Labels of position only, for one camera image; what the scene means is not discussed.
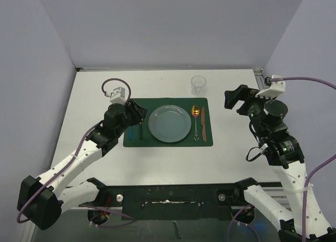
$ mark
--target gold spoon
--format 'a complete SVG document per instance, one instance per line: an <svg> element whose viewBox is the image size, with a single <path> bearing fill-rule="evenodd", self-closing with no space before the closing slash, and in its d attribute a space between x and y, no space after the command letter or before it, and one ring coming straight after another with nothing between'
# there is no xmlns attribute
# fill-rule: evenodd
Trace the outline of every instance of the gold spoon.
<svg viewBox="0 0 336 242"><path fill-rule="evenodd" d="M197 131L197 121L196 118L200 115L200 109L198 108L197 105L194 105L191 109L191 115L195 118L195 137L194 140L198 141L198 131Z"/></svg>

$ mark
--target green placemat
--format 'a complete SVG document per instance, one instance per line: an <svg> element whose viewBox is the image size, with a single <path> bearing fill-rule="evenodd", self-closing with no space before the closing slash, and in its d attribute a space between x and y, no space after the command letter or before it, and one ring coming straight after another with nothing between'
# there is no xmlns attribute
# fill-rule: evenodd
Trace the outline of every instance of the green placemat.
<svg viewBox="0 0 336 242"><path fill-rule="evenodd" d="M210 112L208 106L208 100L206 98L157 98L157 99L134 99L135 102L148 109L147 117L145 121L142 123L142 139L139 138L139 125L133 126L133 139L130 140L130 130L131 128L127 128L124 134L123 145L125 147L151 147L151 146L212 146L212 132L211 132L211 124L210 124ZM148 119L152 112L161 106L165 106L167 104L171 104L174 106L178 106L186 110L190 117L192 127L189 134L178 142L174 143L165 143L156 139L148 128ZM199 141L194 140L195 133L195 119L191 115L191 108L193 105L198 105L199 109L202 110L202 107L205 107L205 126L206 126L206 142L203 141L202 138L202 125L201 125L201 116L197 118L197 130Z"/></svg>

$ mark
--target glass cup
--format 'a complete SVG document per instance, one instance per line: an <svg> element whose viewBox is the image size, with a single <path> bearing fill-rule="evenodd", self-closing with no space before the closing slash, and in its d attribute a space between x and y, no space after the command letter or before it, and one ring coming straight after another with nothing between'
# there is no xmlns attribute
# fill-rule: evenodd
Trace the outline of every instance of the glass cup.
<svg viewBox="0 0 336 242"><path fill-rule="evenodd" d="M195 76L191 79L191 93L197 97L201 96L206 85L206 79L202 76Z"/></svg>

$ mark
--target wall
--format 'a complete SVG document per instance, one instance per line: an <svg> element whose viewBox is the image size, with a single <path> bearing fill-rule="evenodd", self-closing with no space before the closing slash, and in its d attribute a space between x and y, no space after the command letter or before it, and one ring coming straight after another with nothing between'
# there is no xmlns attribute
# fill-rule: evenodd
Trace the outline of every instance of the wall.
<svg viewBox="0 0 336 242"><path fill-rule="evenodd" d="M266 65L267 75L308 76L336 83L336 0L303 0ZM287 81L281 99L286 123L306 156L308 171L336 152L336 91L307 81ZM312 179L325 216L336 226L336 162Z"/></svg>
<svg viewBox="0 0 336 242"><path fill-rule="evenodd" d="M302 0L40 0L76 67L264 67Z"/></svg>
<svg viewBox="0 0 336 242"><path fill-rule="evenodd" d="M39 0L0 14L0 241L18 242L20 183L51 163L76 72Z"/></svg>

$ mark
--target round plate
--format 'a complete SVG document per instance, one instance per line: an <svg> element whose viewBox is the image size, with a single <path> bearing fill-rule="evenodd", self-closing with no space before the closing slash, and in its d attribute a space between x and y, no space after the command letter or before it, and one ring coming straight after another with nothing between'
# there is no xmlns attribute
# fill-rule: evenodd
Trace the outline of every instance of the round plate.
<svg viewBox="0 0 336 242"><path fill-rule="evenodd" d="M185 138L191 129L189 114L177 106L162 106L150 115L148 127L159 141L176 142Z"/></svg>

